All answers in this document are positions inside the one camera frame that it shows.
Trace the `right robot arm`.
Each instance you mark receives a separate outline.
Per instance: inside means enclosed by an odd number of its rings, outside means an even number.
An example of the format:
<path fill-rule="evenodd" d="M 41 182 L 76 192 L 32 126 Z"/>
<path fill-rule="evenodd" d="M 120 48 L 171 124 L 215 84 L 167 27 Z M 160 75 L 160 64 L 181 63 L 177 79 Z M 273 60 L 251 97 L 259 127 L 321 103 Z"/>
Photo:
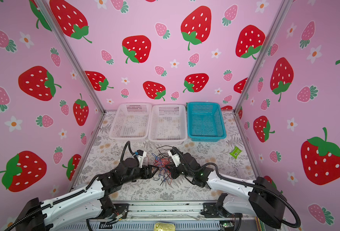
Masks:
<path fill-rule="evenodd" d="M 221 190 L 248 202 L 245 214 L 257 216 L 272 228 L 279 229 L 284 224 L 299 228 L 301 219 L 280 191 L 265 178 L 244 180 L 223 175 L 215 163 L 199 165 L 189 153 L 182 153 L 176 147 L 168 151 L 173 163 L 167 165 L 171 177 L 183 175 L 192 185 L 211 190 Z"/>

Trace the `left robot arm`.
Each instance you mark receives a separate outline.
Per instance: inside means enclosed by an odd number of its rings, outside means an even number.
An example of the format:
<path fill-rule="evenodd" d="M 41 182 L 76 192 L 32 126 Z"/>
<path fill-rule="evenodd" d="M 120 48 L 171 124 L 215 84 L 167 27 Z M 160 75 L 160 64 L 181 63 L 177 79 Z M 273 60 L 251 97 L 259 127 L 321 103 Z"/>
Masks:
<path fill-rule="evenodd" d="M 123 217 L 118 212 L 110 194 L 137 180 L 151 179 L 158 166 L 144 165 L 147 153 L 131 151 L 131 157 L 121 158 L 111 171 L 96 175 L 87 185 L 63 196 L 39 201 L 30 200 L 8 231 L 56 231 L 81 220 L 110 218 L 115 223 Z"/>

